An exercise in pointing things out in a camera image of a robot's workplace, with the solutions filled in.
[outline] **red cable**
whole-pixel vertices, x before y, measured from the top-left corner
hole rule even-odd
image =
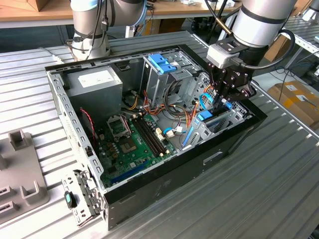
[[[82,111],[84,114],[86,114],[86,116],[89,118],[89,121],[90,121],[90,124],[91,124],[91,128],[92,128],[93,140],[94,140],[94,142],[95,142],[95,136],[94,136],[95,130],[94,130],[94,127],[93,127],[92,119],[91,119],[90,115],[89,115],[84,109],[81,109],[81,108],[80,108],[80,111]]]

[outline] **slotted aluminum surface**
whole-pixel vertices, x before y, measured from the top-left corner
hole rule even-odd
[[[296,38],[296,44],[310,53],[318,53],[319,43],[314,38],[319,36],[319,24],[310,24],[302,20],[300,17],[289,17],[285,24],[285,29],[292,31]]]
[[[182,43],[206,56],[207,46],[188,32],[111,40],[115,54]],[[50,50],[73,61],[65,47]],[[33,135],[50,195],[0,225],[1,238],[301,239],[318,224],[318,140],[259,93],[252,101],[268,117],[233,155],[110,232],[101,218],[77,228],[60,182],[76,159],[43,69],[51,64],[38,49],[0,54],[0,138],[16,128]]]

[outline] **motherboard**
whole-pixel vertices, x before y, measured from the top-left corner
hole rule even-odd
[[[106,186],[123,181],[136,173],[176,154],[174,146],[162,136],[150,115],[108,120],[99,133],[99,159]]]

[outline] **gray plastic holder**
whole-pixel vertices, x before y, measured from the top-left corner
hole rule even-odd
[[[49,201],[30,133],[0,140],[0,224]]]

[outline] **green button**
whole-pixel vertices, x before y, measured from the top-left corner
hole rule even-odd
[[[68,203],[71,202],[70,194],[67,194],[67,195],[66,195],[66,202],[68,202]]]

